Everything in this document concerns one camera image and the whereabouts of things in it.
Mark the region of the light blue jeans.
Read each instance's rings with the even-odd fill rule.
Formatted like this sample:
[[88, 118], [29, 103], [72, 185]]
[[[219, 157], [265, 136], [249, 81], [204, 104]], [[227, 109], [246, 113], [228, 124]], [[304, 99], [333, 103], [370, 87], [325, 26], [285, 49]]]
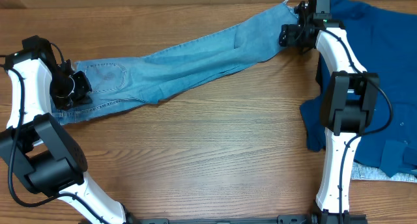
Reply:
[[143, 57], [78, 61], [91, 103], [52, 109], [60, 124], [79, 123], [162, 100], [273, 58], [281, 27], [298, 16], [285, 2], [224, 30]]

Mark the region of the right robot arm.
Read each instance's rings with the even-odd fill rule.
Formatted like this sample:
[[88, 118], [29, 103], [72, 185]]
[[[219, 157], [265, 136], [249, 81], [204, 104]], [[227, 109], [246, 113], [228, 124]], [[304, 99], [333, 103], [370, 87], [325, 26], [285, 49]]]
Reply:
[[349, 186], [356, 149], [373, 117], [379, 77], [358, 62], [343, 22], [331, 15], [330, 0], [302, 1], [295, 14], [298, 23], [282, 26], [279, 44], [316, 49], [330, 73], [319, 112], [326, 135], [323, 176], [304, 223], [366, 223], [364, 215], [349, 213]]

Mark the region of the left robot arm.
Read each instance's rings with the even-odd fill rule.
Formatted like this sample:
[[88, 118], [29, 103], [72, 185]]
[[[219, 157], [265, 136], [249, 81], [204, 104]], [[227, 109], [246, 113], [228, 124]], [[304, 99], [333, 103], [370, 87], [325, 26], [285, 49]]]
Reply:
[[24, 207], [59, 199], [88, 223], [138, 223], [92, 179], [81, 147], [52, 115], [52, 107], [69, 110], [91, 102], [85, 74], [68, 60], [57, 63], [56, 45], [45, 38], [26, 38], [22, 46], [1, 64], [12, 82], [12, 110], [1, 132], [12, 198]]

